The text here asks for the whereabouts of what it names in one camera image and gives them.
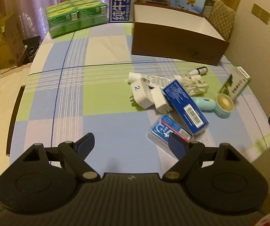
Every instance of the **yellow box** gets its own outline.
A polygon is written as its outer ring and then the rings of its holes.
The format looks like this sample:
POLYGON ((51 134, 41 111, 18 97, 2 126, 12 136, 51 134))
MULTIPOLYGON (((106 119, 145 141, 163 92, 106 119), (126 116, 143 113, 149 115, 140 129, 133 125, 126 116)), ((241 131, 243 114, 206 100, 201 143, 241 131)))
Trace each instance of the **yellow box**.
POLYGON ((16 65, 24 52, 14 14, 0 19, 0 69, 16 65))

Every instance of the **bed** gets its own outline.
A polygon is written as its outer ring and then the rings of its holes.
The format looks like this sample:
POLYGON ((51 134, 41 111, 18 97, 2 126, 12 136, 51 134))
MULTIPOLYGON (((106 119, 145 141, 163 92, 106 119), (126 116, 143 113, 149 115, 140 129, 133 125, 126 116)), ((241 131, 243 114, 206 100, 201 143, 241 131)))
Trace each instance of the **bed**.
MULTIPOLYGON (((55 147, 88 132, 95 147, 86 162, 105 172, 163 175, 177 160, 147 138, 161 114, 132 106, 129 72, 171 77, 201 64, 131 54, 132 23, 105 24, 55 39, 45 37, 34 59, 15 123, 10 163, 33 143, 55 147)), ((214 98, 232 64, 222 57, 202 79, 214 98)), ((270 126, 246 88, 228 119, 205 113, 208 128, 195 140, 232 144, 250 162, 270 147, 270 126)))

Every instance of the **wall outlet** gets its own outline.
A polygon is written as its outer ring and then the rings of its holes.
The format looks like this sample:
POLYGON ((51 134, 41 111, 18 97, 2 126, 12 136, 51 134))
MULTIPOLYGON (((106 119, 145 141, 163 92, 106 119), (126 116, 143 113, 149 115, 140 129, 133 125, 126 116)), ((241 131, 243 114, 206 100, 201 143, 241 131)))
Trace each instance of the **wall outlet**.
POLYGON ((261 15, 262 10, 263 9, 259 5, 254 4, 251 13, 259 18, 259 16, 261 15))
POLYGON ((270 13, 268 13, 265 9, 261 8, 259 5, 253 5, 251 13, 258 17, 262 22, 268 24, 270 21, 270 13))
POLYGON ((263 9, 261 15, 259 16, 259 19, 265 24, 268 24, 270 21, 270 13, 263 9))

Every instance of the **barcode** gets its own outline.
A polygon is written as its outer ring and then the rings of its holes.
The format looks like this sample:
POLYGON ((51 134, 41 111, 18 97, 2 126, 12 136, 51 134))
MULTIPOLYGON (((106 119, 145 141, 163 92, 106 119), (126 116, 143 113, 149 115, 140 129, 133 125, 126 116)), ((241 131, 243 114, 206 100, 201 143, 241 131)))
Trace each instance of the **barcode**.
POLYGON ((244 77, 246 77, 247 79, 250 78, 250 76, 246 73, 246 71, 244 71, 244 69, 241 66, 239 66, 237 68, 244 75, 244 77))
POLYGON ((71 20, 72 21, 77 20, 77 13, 72 13, 71 14, 71 20))
POLYGON ((106 12, 107 12, 106 6, 100 8, 100 13, 106 13, 106 12))
POLYGON ((193 123, 195 124, 197 128, 199 128, 200 126, 204 124, 203 121, 198 116, 197 112, 195 112, 195 110, 190 104, 185 106, 183 109, 188 114, 189 118, 193 121, 193 123))
POLYGON ((145 78, 141 78, 145 83, 147 83, 147 84, 149 84, 150 83, 150 80, 148 80, 148 79, 145 79, 145 78))
POLYGON ((187 131, 180 129, 179 134, 186 138, 188 142, 190 141, 191 135, 187 131))

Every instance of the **bottle cap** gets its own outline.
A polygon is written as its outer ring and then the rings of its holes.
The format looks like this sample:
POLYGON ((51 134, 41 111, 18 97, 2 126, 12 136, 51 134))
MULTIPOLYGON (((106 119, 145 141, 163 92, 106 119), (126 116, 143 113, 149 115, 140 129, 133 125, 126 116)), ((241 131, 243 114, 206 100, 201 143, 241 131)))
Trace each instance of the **bottle cap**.
POLYGON ((139 79, 141 79, 140 73, 134 73, 134 72, 129 73, 128 82, 132 83, 132 82, 137 81, 139 79))
POLYGON ((186 73, 189 77, 194 76, 194 75, 198 75, 199 71, 197 69, 193 69, 189 72, 186 73))

